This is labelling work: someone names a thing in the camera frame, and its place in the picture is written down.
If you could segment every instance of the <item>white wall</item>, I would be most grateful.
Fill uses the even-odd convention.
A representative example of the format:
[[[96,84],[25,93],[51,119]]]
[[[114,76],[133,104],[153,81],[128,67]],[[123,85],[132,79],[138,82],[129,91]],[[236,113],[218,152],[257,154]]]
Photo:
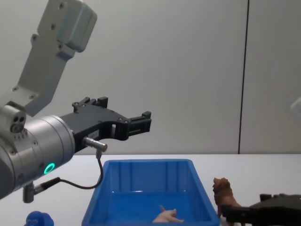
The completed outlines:
[[[110,154],[237,153],[247,0],[86,2],[98,14],[91,40],[38,116],[107,96],[127,117],[153,113],[150,133],[107,141]],[[45,5],[1,1],[0,95],[17,83]]]
[[[301,153],[301,1],[251,0],[241,153]]]

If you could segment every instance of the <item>toy figure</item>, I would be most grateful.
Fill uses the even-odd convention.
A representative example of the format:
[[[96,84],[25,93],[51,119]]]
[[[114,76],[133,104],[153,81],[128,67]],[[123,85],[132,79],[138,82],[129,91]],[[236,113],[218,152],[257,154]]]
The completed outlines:
[[[230,182],[226,178],[214,178],[213,182],[214,200],[217,205],[217,214],[219,218],[222,215],[222,205],[232,205],[234,207],[240,207],[233,196]]]
[[[54,226],[54,222],[49,214],[34,211],[27,216],[24,226]]]
[[[177,210],[165,210],[163,206],[160,206],[161,213],[154,219],[153,223],[168,223],[168,222],[177,222],[183,223],[184,220],[179,220],[176,218]]]

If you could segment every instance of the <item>gray robot arm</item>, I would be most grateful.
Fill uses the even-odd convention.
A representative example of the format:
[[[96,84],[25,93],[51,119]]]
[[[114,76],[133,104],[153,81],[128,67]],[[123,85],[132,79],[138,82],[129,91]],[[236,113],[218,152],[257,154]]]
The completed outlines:
[[[65,65],[88,43],[97,15],[80,0],[49,0],[20,80],[0,99],[0,199],[69,161],[72,131],[56,116],[26,121],[53,98]]]
[[[150,112],[128,119],[107,109],[108,98],[86,97],[63,117],[26,120],[51,102],[67,61],[86,48],[96,20],[81,0],[48,1],[20,80],[0,98],[0,199],[24,187],[30,195],[24,201],[32,202],[32,182],[75,152],[105,151],[103,138],[126,140],[150,130]]]
[[[96,13],[82,1],[50,0],[38,34],[32,35],[20,80],[0,99],[0,108],[10,105],[34,116],[48,105],[67,61],[86,48],[96,20]]]

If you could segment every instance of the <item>white table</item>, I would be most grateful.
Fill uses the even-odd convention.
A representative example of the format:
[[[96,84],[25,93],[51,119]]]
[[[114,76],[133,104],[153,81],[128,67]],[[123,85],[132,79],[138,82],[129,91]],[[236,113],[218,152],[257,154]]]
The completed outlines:
[[[177,159],[193,161],[214,207],[213,178],[226,177],[237,201],[245,206],[259,201],[259,194],[300,194],[301,154],[299,155],[104,155],[102,162],[118,159]],[[80,185],[93,185],[99,177],[94,156],[73,159],[35,181],[42,183],[61,177]],[[85,191],[59,183],[35,196],[31,204],[22,202],[22,190],[0,200],[0,225],[23,226],[35,210],[50,214],[55,226],[80,226],[93,190]]]

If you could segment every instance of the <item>blue container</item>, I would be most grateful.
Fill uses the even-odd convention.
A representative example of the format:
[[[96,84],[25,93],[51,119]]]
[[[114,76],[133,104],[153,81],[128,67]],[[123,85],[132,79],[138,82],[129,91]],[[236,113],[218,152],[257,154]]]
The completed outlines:
[[[185,220],[168,225],[219,226],[190,160],[107,161],[103,170],[82,226],[150,226],[160,205]]]

